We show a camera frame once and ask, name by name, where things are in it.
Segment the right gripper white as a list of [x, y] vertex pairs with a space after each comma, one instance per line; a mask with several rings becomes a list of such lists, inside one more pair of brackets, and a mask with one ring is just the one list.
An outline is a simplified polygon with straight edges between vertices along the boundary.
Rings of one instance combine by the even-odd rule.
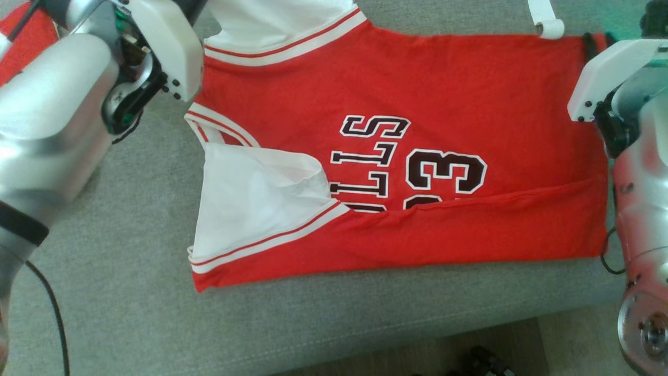
[[608, 33], [582, 35], [585, 64], [568, 102], [572, 121], [594, 121], [594, 105], [604, 101], [653, 60], [666, 60], [666, 40], [621, 40], [609, 47]]

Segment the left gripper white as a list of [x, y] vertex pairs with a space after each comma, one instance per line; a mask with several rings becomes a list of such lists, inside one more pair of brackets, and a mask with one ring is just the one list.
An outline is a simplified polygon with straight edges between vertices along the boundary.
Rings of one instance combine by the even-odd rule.
[[160, 63], [166, 86], [182, 101], [200, 90], [204, 51], [193, 26], [207, 0], [131, 1], [127, 5], [138, 31]]

